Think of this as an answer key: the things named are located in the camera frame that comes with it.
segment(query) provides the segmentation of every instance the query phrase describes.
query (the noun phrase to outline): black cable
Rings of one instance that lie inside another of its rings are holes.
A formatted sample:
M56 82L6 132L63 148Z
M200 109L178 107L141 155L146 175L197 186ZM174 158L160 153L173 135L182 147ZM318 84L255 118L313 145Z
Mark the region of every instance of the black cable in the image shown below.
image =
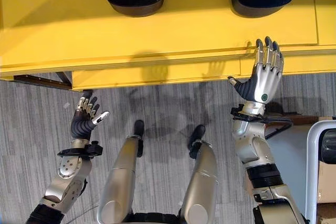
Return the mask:
M78 219L79 217L83 216L84 214L86 214L87 212L95 209L99 207L98 205L97 206L94 206L94 207L91 207L90 209L86 210L85 212L83 212L81 215L77 216L77 217L74 217L72 220L70 220L69 222L65 223L65 224L69 224L69 223L72 223L74 220Z
M289 128L291 128L293 126L293 122L291 119L289 118L277 118L277 117L267 117L267 116L262 116L262 115L258 115L258 116L253 116L253 118L251 118L251 116L249 116L248 118L245 118L243 116L240 116L238 113L234 114L233 120L241 120L241 121L245 121L245 122L251 122L251 123L265 123L265 124L269 124L269 123L286 123L284 126L282 126L279 129L275 129L273 132L269 133L268 135L265 136L265 139L270 139L271 137L279 134L280 132L283 132Z

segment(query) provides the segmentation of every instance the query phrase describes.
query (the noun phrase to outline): yellow table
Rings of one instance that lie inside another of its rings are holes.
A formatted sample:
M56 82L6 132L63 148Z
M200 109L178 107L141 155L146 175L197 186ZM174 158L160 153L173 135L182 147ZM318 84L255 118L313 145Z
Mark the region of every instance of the yellow table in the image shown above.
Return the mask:
M257 38L276 39L285 73L336 71L336 0L292 0L262 18L230 0L165 0L150 17L107 0L1 0L0 77L73 71L73 88L250 75Z

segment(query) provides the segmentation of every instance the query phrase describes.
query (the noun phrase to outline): black fingertip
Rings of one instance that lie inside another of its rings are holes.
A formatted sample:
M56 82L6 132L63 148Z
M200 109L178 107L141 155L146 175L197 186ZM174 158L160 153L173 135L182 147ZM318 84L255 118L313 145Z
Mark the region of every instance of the black fingertip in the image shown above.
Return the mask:
M95 110L96 112L98 111L100 105L99 104L96 104L96 106L93 107L93 110Z
M257 39L256 40L256 46L258 47L258 48L262 48L262 41L261 41L261 39Z
M270 47L270 49L273 50L273 48L272 48L272 40L271 40L270 37L266 36L265 43L266 43L266 47Z
M87 89L83 91L83 97L90 99L92 96L93 90L92 89Z
M93 97L89 103L91 103L93 106L97 100L98 100L97 97Z
M273 42L273 50L279 50L279 46L276 41Z

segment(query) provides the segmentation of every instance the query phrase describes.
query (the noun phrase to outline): robot forearm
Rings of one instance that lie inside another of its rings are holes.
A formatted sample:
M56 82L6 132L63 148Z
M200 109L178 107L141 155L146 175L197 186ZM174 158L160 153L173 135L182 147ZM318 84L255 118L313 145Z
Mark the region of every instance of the robot forearm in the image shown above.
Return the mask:
M58 153L62 161L56 177L51 181L39 205L30 214L26 224L60 224L86 187L86 178L91 172L91 159L102 154L97 141L90 143L91 131L110 112L96 116L99 105L94 105L97 97L91 99L87 91L80 98L71 122L71 148Z
M88 145L88 140L76 139L69 150L85 150ZM86 177L90 174L91 167L89 157L63 156L56 177L26 223L60 223L85 188Z
M258 102L247 102L240 113L249 116L263 115L264 107L264 104ZM263 123L241 120L234 122L236 152L253 185L254 199L260 203L254 209L255 222L305 224L289 188L282 182L264 132Z

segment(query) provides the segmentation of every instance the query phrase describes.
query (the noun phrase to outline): black joint cover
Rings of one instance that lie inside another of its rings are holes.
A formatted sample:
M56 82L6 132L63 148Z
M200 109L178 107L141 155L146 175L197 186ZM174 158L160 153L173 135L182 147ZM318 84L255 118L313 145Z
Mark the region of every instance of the black joint cover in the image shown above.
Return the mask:
M162 214L160 212L136 213L131 215L127 222L156 222L166 224L180 224L176 215Z
M38 205L30 214L26 224L60 224L64 214L46 205Z

